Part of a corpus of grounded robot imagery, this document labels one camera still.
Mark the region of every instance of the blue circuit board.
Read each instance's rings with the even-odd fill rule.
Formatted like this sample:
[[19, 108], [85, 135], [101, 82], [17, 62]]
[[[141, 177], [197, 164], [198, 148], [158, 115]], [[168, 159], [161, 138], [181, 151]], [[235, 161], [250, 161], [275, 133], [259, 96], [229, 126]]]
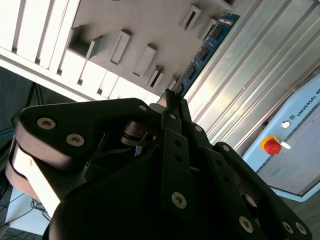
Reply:
[[185, 73], [173, 88], [179, 99], [186, 95], [238, 19], [238, 15], [226, 13], [217, 21]]

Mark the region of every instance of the light blue panel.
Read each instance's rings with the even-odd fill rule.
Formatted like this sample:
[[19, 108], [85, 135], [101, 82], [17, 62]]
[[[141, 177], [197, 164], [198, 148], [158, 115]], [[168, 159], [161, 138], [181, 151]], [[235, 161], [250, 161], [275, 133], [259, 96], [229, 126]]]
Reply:
[[[249, 166], [257, 171], [270, 158], [260, 148], [262, 140], [268, 136], [276, 136], [280, 142], [284, 141], [295, 130], [296, 127], [304, 120], [304, 118], [314, 109], [320, 102], [320, 74], [310, 80], [307, 84], [297, 90], [292, 97], [284, 104], [279, 112], [274, 116], [272, 121], [252, 144], [252, 146], [244, 154], [243, 159]], [[290, 127], [282, 128], [282, 123], [290, 121]], [[303, 196], [294, 195], [278, 189], [273, 189], [279, 196], [303, 202], [311, 197], [320, 189], [320, 183], [315, 185], [311, 190]]]

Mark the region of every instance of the black cable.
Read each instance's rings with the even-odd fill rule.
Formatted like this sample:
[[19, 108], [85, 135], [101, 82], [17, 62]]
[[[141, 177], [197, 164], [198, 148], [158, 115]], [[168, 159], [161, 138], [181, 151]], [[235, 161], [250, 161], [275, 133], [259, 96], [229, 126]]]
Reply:
[[6, 207], [8, 207], [10, 203], [12, 203], [12, 202], [15, 201], [16, 199], [20, 198], [23, 194], [25, 194], [25, 193], [22, 193], [21, 195], [17, 196], [15, 199], [13, 199], [11, 202], [9, 202], [7, 205], [5, 205], [4, 208], [2, 208], [2, 209], [0, 210], [0, 213], [3, 211], [3, 209], [5, 209]]
[[6, 130], [14, 130], [14, 129], [15, 129], [15, 128], [14, 128], [13, 126], [4, 128], [4, 129], [0, 130], [0, 134], [1, 134], [2, 132], [6, 131]]
[[35, 87], [36, 87], [36, 83], [33, 82], [32, 85], [31, 85], [30, 91], [29, 91], [28, 98], [27, 98], [26, 103], [25, 103], [25, 107], [26, 108], [30, 106], [30, 103], [31, 103], [31, 100], [32, 100], [32, 96], [34, 95]]
[[9, 232], [9, 231], [7, 231], [9, 234], [12, 234], [12, 236], [8, 236], [9, 238], [6, 238], [5, 240], [8, 240], [8, 239], [12, 239], [12, 238], [17, 238], [17, 239], [20, 239], [19, 237], [17, 237], [17, 236], [19, 236], [19, 235], [21, 235], [21, 234], [25, 234], [26, 232], [25, 231], [23, 231], [23, 232], [20, 232], [20, 233], [18, 233], [18, 234], [16, 234], [16, 235], [14, 235], [13, 233], [11, 233], [11, 232]]
[[23, 239], [27, 239], [27, 237], [29, 237], [31, 234], [33, 233], [29, 233], [27, 236], [25, 236]]
[[41, 104], [40, 104], [40, 99], [39, 99], [39, 93], [38, 93], [38, 88], [37, 88], [37, 86], [35, 86], [35, 93], [36, 93], [36, 99], [37, 99], [37, 101], [38, 101], [38, 105], [41, 105]]
[[46, 208], [44, 207], [44, 205], [43, 205], [40, 201], [32, 198], [32, 201], [31, 201], [31, 203], [30, 203], [30, 207], [31, 207], [32, 209], [37, 209], [37, 210], [41, 211], [42, 216], [43, 216], [45, 219], [47, 219], [49, 222], [51, 221], [51, 217], [49, 216]]
[[8, 183], [8, 181], [5, 181], [5, 183], [6, 183], [5, 190], [4, 190], [4, 192], [3, 192], [3, 193], [1, 194], [1, 196], [0, 196], [0, 201], [2, 200], [2, 198], [4, 197], [4, 195], [6, 194], [8, 188], [9, 188], [9, 183]]
[[19, 219], [19, 218], [22, 218], [23, 216], [27, 215], [28, 213], [30, 213], [31, 211], [33, 210], [33, 208], [31, 208], [29, 211], [27, 211], [26, 213], [22, 214], [21, 216], [18, 216], [16, 217], [15, 219], [11, 220], [11, 221], [8, 221], [8, 222], [5, 222], [4, 224], [0, 225], [0, 228], [2, 228], [4, 225], [6, 224], [9, 224], [9, 223], [12, 223], [14, 222], [15, 220]]
[[44, 97], [42, 96], [42, 90], [41, 90], [41, 86], [38, 84], [39, 86], [39, 92], [40, 92], [40, 98], [41, 98], [41, 101], [42, 101], [42, 105], [45, 104], [44, 102]]
[[[33, 82], [29, 91], [28, 98], [25, 103], [25, 108], [30, 106], [32, 96], [34, 95], [35, 87], [36, 87], [36, 83]], [[15, 121], [12, 118], [10, 120], [12, 122], [12, 125], [15, 127], [16, 126]], [[12, 140], [13, 138], [11, 138], [3, 147], [0, 148], [0, 157], [10, 148]]]

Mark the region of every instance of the red button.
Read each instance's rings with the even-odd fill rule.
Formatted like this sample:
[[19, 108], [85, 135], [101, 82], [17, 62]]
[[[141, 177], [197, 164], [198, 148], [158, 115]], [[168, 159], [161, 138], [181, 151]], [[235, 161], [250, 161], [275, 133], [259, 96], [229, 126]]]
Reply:
[[265, 151], [270, 155], [276, 155], [281, 151], [281, 145], [275, 140], [269, 140], [264, 144]]

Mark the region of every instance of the emergency stop button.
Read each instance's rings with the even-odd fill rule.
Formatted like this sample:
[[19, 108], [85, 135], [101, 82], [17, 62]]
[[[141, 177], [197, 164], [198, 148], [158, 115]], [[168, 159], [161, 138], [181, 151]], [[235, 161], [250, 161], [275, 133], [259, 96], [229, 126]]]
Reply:
[[261, 142], [261, 148], [269, 155], [276, 155], [281, 151], [279, 140], [275, 136], [268, 136]]

